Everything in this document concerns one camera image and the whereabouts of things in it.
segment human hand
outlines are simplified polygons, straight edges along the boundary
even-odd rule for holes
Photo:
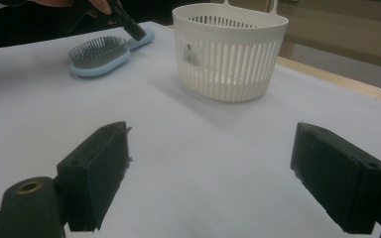
[[[70,7],[75,0],[30,0],[32,2],[50,7]],[[110,15],[111,9],[106,0],[89,0],[89,2],[100,12]]]

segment blue hairbrush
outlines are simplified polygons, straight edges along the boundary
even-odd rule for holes
[[[145,29],[146,36],[139,42],[125,41],[119,37],[93,39],[69,51],[72,59],[70,71],[81,77],[93,77],[107,73],[131,57],[131,51],[140,48],[155,38],[151,29]]]

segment basket label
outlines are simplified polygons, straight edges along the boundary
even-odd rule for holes
[[[193,66],[202,65],[203,51],[202,48],[189,43],[181,43],[184,52],[184,61]]]

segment basket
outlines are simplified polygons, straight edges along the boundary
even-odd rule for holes
[[[224,4],[200,3],[173,10],[181,81],[192,91],[224,102],[265,93],[288,20]]]

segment white table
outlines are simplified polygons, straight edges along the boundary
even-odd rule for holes
[[[98,79],[69,74],[67,52],[128,38],[123,29],[0,49],[0,201],[20,180],[54,178],[97,128],[126,121],[134,162],[101,231],[67,237],[352,237],[290,170],[296,126],[324,127],[381,160],[381,101],[277,65],[263,97],[215,102],[179,81],[173,30],[143,26],[156,40]]]

